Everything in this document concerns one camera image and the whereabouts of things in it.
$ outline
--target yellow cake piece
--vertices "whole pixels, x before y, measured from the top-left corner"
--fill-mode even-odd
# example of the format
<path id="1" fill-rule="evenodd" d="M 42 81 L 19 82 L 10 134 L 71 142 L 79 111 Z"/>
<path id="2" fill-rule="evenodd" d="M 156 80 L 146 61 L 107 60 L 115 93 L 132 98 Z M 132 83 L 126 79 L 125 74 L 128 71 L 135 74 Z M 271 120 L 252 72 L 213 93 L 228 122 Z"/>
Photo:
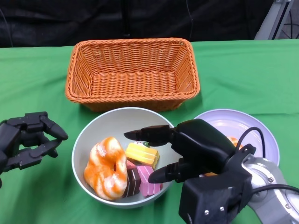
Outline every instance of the yellow cake piece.
<path id="1" fill-rule="evenodd" d="M 128 160 L 140 162 L 155 169 L 159 159 L 159 152 L 142 144 L 130 143 L 126 150 L 126 156 Z"/>

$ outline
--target food item on plate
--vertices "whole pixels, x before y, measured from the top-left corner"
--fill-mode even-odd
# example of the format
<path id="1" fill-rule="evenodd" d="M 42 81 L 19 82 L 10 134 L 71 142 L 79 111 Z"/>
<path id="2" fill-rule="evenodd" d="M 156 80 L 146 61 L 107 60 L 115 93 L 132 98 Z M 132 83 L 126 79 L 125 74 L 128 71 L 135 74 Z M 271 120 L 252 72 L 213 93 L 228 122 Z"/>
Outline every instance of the food item on plate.
<path id="1" fill-rule="evenodd" d="M 86 182 L 103 199 L 121 198 L 127 187 L 127 158 L 116 138 L 96 144 L 84 170 Z"/>
<path id="2" fill-rule="evenodd" d="M 127 160 L 127 169 L 134 168 L 134 167 L 136 167 L 135 164 Z"/>
<path id="3" fill-rule="evenodd" d="M 234 146 L 236 147 L 237 144 L 238 144 L 238 139 L 234 138 L 234 137 L 228 137 L 228 139 L 234 144 Z M 217 174 L 215 173 L 206 173 L 205 176 L 215 176 Z"/>
<path id="4" fill-rule="evenodd" d="M 128 184 L 123 197 L 136 195 L 140 192 L 141 179 L 136 167 L 128 169 Z"/>
<path id="5" fill-rule="evenodd" d="M 143 145 L 146 146 L 146 147 L 148 147 L 148 148 L 150 148 L 148 141 L 143 142 Z"/>
<path id="6" fill-rule="evenodd" d="M 228 139 L 234 144 L 234 146 L 236 147 L 237 144 L 238 144 L 238 139 L 234 138 L 234 137 L 228 137 Z"/>
<path id="7" fill-rule="evenodd" d="M 142 165 L 156 167 L 159 152 L 154 148 L 145 147 L 142 143 L 130 143 L 126 150 L 128 160 Z"/>
<path id="8" fill-rule="evenodd" d="M 149 176 L 154 172 L 152 167 L 137 166 L 137 170 L 141 178 L 139 190 L 144 197 L 157 194 L 162 189 L 161 183 L 149 183 Z"/>

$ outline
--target plate rim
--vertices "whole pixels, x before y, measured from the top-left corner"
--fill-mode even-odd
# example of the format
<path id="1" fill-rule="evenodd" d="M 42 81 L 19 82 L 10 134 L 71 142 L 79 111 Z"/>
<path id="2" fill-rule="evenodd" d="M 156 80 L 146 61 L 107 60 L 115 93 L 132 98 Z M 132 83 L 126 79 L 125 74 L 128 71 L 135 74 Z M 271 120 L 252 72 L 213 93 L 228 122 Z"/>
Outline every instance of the plate rim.
<path id="1" fill-rule="evenodd" d="M 243 114 L 247 117 L 250 117 L 251 119 L 257 121 L 259 124 L 261 124 L 270 134 L 270 136 L 273 138 L 274 140 L 274 143 L 276 145 L 276 148 L 277 148 L 277 151 L 278 151 L 278 161 L 277 161 L 277 166 L 279 166 L 279 163 L 280 163 L 280 150 L 279 150 L 279 147 L 278 147 L 278 143 L 274 137 L 274 135 L 272 134 L 272 132 L 269 130 L 269 128 L 267 128 L 266 125 L 264 125 L 260 120 L 256 119 L 255 117 L 251 116 L 250 114 L 247 114 L 245 112 L 242 112 L 242 111 L 237 111 L 237 110 L 232 110 L 232 109 L 214 109 L 214 110 L 209 110 L 209 111 L 206 111 L 206 112 L 203 112 L 199 115 L 197 115 L 194 119 L 198 119 L 200 118 L 200 116 L 206 114 L 206 113 L 211 113 L 211 112 L 214 112 L 214 111 L 229 111 L 229 112 L 236 112 L 236 113 L 240 113 L 240 114 Z"/>

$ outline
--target purple plate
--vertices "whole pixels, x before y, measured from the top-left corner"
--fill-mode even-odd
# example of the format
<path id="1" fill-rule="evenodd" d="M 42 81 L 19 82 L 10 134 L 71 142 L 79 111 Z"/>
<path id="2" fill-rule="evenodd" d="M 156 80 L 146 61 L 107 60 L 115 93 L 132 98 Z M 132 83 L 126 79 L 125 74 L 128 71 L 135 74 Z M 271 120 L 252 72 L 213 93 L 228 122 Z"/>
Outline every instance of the purple plate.
<path id="1" fill-rule="evenodd" d="M 235 110 L 217 109 L 204 112 L 194 119 L 203 119 L 227 137 L 239 139 L 250 127 L 262 130 L 265 139 L 266 159 L 279 165 L 279 148 L 270 130 L 256 118 Z M 262 157 L 262 141 L 257 131 L 252 131 L 244 138 L 242 145 L 251 144 L 256 147 L 255 157 Z"/>

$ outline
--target pink cake slice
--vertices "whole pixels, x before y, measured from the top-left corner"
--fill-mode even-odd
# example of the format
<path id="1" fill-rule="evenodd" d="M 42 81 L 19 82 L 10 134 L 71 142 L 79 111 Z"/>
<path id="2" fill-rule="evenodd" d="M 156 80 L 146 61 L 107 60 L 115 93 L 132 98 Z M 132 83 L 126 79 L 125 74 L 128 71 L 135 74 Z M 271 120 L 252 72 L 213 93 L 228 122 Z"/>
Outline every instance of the pink cake slice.
<path id="1" fill-rule="evenodd" d="M 135 164 L 127 160 L 127 169 L 135 168 Z"/>
<path id="2" fill-rule="evenodd" d="M 139 190 L 144 197 L 154 195 L 161 190 L 161 183 L 149 183 L 149 176 L 154 172 L 152 167 L 137 166 L 137 170 L 141 179 Z"/>

